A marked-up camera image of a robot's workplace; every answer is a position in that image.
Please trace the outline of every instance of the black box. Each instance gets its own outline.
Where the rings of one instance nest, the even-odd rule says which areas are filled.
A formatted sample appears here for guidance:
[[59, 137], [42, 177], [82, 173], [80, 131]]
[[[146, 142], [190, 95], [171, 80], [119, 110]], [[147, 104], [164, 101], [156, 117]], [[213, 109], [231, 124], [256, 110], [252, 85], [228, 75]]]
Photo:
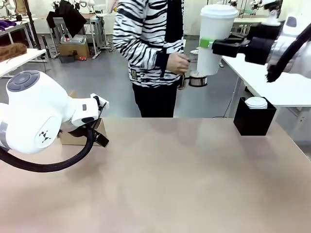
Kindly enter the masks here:
[[267, 109], [250, 109], [245, 103], [245, 98], [240, 98], [233, 122], [242, 136], [265, 136], [267, 134], [276, 113], [276, 108], [268, 100], [267, 102]]

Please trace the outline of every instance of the jacket sleeve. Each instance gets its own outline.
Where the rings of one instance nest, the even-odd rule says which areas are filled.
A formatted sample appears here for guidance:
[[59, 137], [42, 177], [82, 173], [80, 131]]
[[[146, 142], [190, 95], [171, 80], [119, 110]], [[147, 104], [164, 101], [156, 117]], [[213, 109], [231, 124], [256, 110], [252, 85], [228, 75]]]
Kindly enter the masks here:
[[140, 39], [147, 1], [120, 0], [113, 31], [115, 48], [131, 65], [142, 69], [152, 69], [156, 66], [158, 52], [158, 49], [149, 47]]

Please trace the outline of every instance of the person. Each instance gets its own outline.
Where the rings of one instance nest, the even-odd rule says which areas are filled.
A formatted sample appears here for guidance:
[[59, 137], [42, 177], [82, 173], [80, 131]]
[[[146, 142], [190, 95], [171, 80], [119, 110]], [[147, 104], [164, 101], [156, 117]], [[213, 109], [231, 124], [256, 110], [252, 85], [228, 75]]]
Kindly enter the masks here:
[[173, 117], [189, 59], [183, 48], [184, 0], [119, 0], [115, 48], [129, 61], [142, 117]]

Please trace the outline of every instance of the cup lid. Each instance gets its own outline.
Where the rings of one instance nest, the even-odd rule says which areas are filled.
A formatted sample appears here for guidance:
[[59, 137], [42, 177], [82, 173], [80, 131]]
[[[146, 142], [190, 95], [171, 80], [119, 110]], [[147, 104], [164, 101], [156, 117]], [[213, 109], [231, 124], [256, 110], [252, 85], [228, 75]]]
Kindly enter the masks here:
[[209, 18], [235, 18], [238, 12], [233, 6], [210, 4], [202, 8], [201, 16]]
[[266, 108], [268, 105], [268, 102], [266, 99], [262, 97], [251, 97], [248, 98], [245, 103], [249, 108]]

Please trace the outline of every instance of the black hose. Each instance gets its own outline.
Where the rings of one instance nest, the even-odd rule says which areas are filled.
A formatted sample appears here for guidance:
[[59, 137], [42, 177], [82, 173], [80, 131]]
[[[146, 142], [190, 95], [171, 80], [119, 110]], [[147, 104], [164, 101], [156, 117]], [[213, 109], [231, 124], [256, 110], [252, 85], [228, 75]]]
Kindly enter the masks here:
[[268, 69], [267, 80], [269, 83], [277, 80], [290, 60], [301, 49], [301, 47], [311, 38], [311, 23], [304, 31], [297, 36], [296, 40], [286, 49], [275, 66], [270, 66]]
[[60, 171], [81, 161], [91, 151], [93, 144], [94, 144], [93, 131], [91, 128], [87, 128], [86, 133], [87, 133], [86, 145], [84, 146], [82, 151], [80, 151], [77, 155], [73, 156], [72, 158], [66, 161], [60, 162], [60, 163], [35, 164], [35, 163], [27, 162], [27, 161], [21, 160], [11, 155], [10, 153], [6, 152], [2, 148], [0, 148], [0, 159], [9, 165], [12, 165], [14, 167], [17, 167], [19, 169], [23, 169], [26, 171], [32, 171], [32, 172]]

